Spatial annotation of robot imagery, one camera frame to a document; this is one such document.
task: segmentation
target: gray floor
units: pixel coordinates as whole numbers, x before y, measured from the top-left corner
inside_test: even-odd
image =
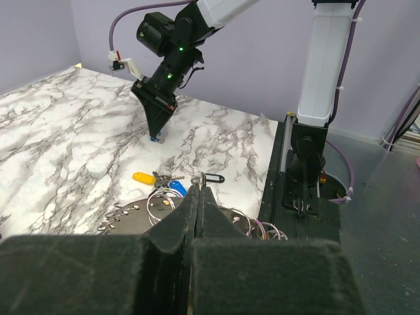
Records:
[[[374,144],[329,139],[356,173],[353,200],[341,206],[341,244],[368,314],[420,314],[420,168],[416,155],[386,154]],[[346,184],[344,162],[329,146],[326,170]]]

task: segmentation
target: blue key fob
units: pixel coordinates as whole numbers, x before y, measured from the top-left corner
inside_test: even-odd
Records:
[[[186,189],[179,181],[172,180],[171,182],[169,182],[168,186],[172,189],[177,190],[183,197],[185,197]]]

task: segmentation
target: end effector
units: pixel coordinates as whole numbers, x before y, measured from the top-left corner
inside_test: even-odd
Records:
[[[146,14],[138,27],[137,39],[164,57],[152,77],[138,79],[131,88],[144,107],[151,137],[159,134],[177,109],[174,91],[183,84],[184,76],[198,62],[204,63],[196,47],[215,32],[205,23],[196,2],[181,10],[175,21],[154,12]]]

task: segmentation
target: wire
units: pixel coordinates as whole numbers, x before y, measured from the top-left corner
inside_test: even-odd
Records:
[[[347,164],[348,172],[350,173],[350,187],[348,187],[347,195],[343,198],[337,198],[337,199],[330,199],[333,203],[344,203],[351,200],[351,197],[353,196],[353,186],[354,186],[354,169],[350,162],[350,160],[347,158],[347,156],[344,154],[343,151],[338,149],[332,142],[326,140],[326,142],[335,150],[337,151],[344,159],[344,161]]]
[[[415,96],[417,95],[417,93],[420,91],[420,84],[419,86],[416,88],[416,90],[414,91],[414,93],[408,98],[407,102],[404,104],[400,115],[398,115],[398,118],[396,119],[394,128],[387,140],[388,143],[395,143],[396,140],[396,134],[397,134],[397,130],[398,130],[398,126],[400,125],[402,118],[404,117],[404,114],[406,113],[407,109],[409,108],[410,104],[413,102],[413,99],[415,98]],[[390,151],[392,149],[392,145],[388,145],[388,148],[385,147],[387,149],[387,151]]]
[[[352,24],[350,26],[350,32],[348,33],[347,46],[346,46],[346,50],[344,52],[343,63],[341,64],[339,80],[337,82],[338,87],[340,87],[341,84],[343,83],[344,73],[345,73],[346,68],[347,68],[348,58],[350,56],[350,51],[351,51],[352,45],[353,45],[354,32],[356,31],[356,24],[357,24],[356,19],[359,17],[360,11],[362,10],[363,6],[365,5],[365,2],[366,2],[366,0],[360,0],[360,3],[356,7],[356,10],[354,11],[354,14],[353,14],[353,21],[352,21]],[[339,97],[340,97],[340,90],[336,89],[335,90],[335,95],[334,95],[333,113],[332,113],[332,115],[329,119],[329,123],[332,123],[335,119],[335,116],[337,115],[337,110],[338,110],[338,107],[339,107]]]
[[[190,73],[190,76],[188,77],[188,79],[186,80],[186,83],[184,83],[184,81],[181,81],[179,83],[178,89],[182,90],[183,88],[186,87],[186,85],[188,84],[188,82],[190,82],[190,79],[192,77],[192,75],[194,74],[194,72],[199,71],[199,70],[204,70],[204,67],[200,67],[200,68],[192,68],[192,71]]]
[[[114,51],[114,30],[117,26],[117,23],[126,15],[148,9],[157,9],[157,8],[166,8],[166,7],[175,7],[177,5],[187,5],[191,0],[177,1],[177,2],[168,2],[168,3],[156,3],[155,5],[142,5],[141,7],[135,7],[129,10],[126,10],[119,14],[111,24],[109,41],[110,41],[110,50]]]

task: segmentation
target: marble table surface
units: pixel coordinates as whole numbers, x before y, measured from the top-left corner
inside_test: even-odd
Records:
[[[70,68],[0,96],[0,233],[92,234],[117,201],[147,198],[135,172],[221,174],[218,204],[256,217],[277,123],[180,96],[163,144],[132,83]]]

